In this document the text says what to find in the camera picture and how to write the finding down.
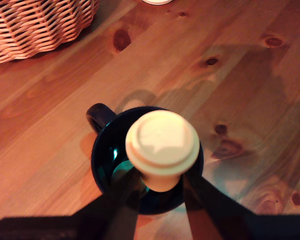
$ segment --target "wood knot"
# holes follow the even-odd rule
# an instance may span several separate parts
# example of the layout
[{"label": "wood knot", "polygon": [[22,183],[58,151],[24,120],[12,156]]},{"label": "wood knot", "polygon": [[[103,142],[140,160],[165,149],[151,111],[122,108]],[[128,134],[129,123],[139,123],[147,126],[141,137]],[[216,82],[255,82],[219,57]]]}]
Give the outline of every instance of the wood knot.
[{"label": "wood knot", "polygon": [[188,14],[184,11],[181,11],[181,12],[179,12],[179,16],[180,17],[186,17],[186,16],[188,16]]},{"label": "wood knot", "polygon": [[118,29],[113,35],[113,46],[118,52],[123,51],[131,44],[131,38],[125,29]]},{"label": "wood knot", "polygon": [[228,133],[228,128],[226,125],[218,124],[214,127],[214,131],[218,135],[226,135]]},{"label": "wood knot", "polygon": [[199,68],[207,68],[213,66],[219,62],[219,59],[215,56],[209,57],[207,60],[201,60],[198,62]]},{"label": "wood knot", "polygon": [[228,159],[241,155],[243,147],[241,144],[229,139],[222,140],[220,146],[216,148],[212,157],[215,159]]},{"label": "wood knot", "polygon": [[278,205],[277,201],[266,200],[257,207],[256,213],[260,215],[278,214],[281,212],[281,207],[276,205]]},{"label": "wood knot", "polygon": [[284,45],[284,41],[275,36],[267,37],[264,43],[268,48],[279,48]]},{"label": "wood knot", "polygon": [[294,194],[292,194],[291,196],[291,201],[293,202],[293,204],[295,206],[300,206],[300,194],[298,192],[295,192]]}]

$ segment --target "round cork top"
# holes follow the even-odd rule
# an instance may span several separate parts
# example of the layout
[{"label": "round cork top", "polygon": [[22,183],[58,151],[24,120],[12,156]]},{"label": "round cork top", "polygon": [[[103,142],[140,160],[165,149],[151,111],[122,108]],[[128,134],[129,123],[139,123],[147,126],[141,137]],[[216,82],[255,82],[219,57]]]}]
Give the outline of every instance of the round cork top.
[{"label": "round cork top", "polygon": [[130,127],[125,149],[131,163],[142,173],[181,175],[195,163],[200,141],[194,127],[182,116],[156,110]]}]

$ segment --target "woven basket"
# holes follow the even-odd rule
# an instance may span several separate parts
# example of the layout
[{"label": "woven basket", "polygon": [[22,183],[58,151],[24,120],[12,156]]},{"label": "woven basket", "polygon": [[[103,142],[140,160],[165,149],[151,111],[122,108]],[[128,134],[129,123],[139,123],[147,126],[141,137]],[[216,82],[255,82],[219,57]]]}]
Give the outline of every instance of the woven basket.
[{"label": "woven basket", "polygon": [[99,0],[0,0],[0,63],[76,39],[98,6]]}]

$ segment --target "pine wood surface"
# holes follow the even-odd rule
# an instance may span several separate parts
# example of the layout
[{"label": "pine wood surface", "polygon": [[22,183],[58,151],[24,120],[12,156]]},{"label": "pine wood surface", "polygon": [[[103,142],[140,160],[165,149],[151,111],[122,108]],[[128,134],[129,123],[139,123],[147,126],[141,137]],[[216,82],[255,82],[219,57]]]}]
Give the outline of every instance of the pine wood surface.
[{"label": "pine wood surface", "polygon": [[[258,214],[300,213],[300,0],[103,0],[77,40],[0,64],[0,218],[101,195],[95,103],[181,114],[219,190]],[[191,239],[185,206],[139,216],[135,239]]]}]

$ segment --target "stopper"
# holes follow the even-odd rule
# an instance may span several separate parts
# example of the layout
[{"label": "stopper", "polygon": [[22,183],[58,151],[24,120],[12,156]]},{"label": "stopper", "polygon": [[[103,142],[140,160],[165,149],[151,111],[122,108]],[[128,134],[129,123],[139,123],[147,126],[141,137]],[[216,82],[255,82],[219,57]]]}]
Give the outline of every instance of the stopper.
[{"label": "stopper", "polygon": [[125,150],[153,191],[172,189],[196,161],[200,140],[195,128],[182,116],[156,110],[141,116],[128,130]]}]

